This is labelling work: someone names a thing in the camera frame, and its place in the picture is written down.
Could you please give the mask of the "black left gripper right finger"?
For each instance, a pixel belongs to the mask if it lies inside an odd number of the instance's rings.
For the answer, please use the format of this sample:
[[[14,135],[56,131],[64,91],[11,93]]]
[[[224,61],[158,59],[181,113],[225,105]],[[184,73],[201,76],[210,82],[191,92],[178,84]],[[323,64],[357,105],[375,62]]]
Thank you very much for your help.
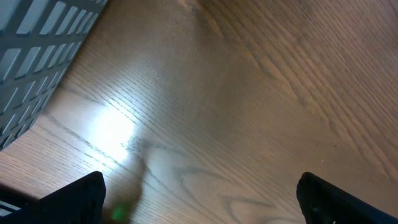
[[[296,196],[307,224],[397,224],[393,217],[311,172],[304,172]]]

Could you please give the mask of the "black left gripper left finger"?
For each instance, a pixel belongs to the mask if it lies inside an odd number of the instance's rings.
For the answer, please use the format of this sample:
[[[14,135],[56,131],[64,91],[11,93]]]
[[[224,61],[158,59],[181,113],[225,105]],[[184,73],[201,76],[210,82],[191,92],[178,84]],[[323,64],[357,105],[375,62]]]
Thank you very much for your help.
[[[100,223],[106,187],[94,171],[42,198],[1,186],[1,224]]]

